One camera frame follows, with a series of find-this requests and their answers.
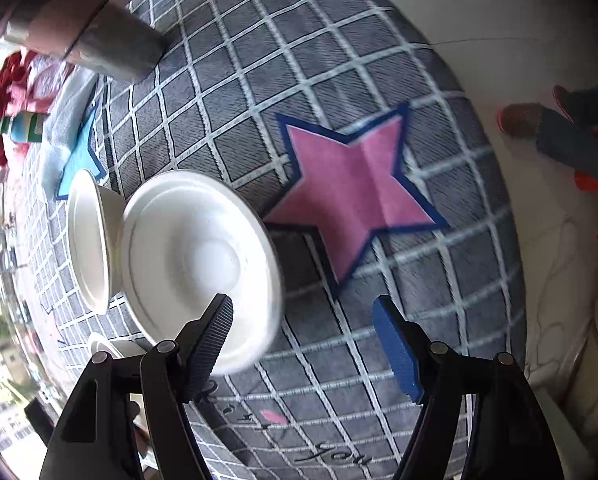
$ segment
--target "person's leg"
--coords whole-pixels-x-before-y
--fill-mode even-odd
[[[537,150],[553,160],[598,179],[598,139],[540,104],[510,105],[498,115],[511,136],[536,135]]]
[[[579,126],[598,124],[598,85],[582,91],[569,92],[563,86],[552,89],[554,100],[573,123]]]

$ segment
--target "floor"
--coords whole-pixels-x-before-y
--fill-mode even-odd
[[[512,102],[556,108],[551,88],[598,82],[598,15],[587,0],[391,0],[461,81],[508,184],[527,287],[526,371],[565,391],[598,295],[598,196],[531,142],[505,138],[496,111]]]

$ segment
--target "pink star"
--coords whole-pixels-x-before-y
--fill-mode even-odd
[[[352,136],[278,116],[300,176],[264,220],[316,227],[338,284],[377,232],[447,226],[400,171],[407,110],[402,105]]]

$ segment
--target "foot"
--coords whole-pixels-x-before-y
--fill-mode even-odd
[[[508,105],[499,110],[499,129],[511,137],[534,137],[539,132],[543,106],[538,103]]]
[[[568,92],[563,86],[554,85],[552,88],[552,96],[556,101],[563,114],[570,120],[571,123],[582,125],[584,124],[584,110],[582,103],[579,102],[576,95]]]

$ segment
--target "gray checkered tablecloth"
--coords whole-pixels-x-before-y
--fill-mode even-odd
[[[281,112],[342,133],[410,101],[404,174],[447,232],[382,235],[335,299],[309,235],[272,233],[287,293],[277,340],[256,365],[213,378],[189,406],[218,476],[381,479],[397,467],[419,408],[393,377],[370,307],[389,294],[432,339],[522,364],[525,289],[508,194],[470,102],[425,38],[386,0],[134,0],[170,49],[131,86],[101,78],[95,150],[104,185],[128,198],[173,168],[220,178],[255,210],[292,171]],[[36,180],[38,152],[26,160]],[[149,343],[122,295],[105,316],[83,305],[67,256],[65,203],[28,192],[30,266],[78,377],[90,332]],[[448,474],[461,470],[472,423],[464,403]]]

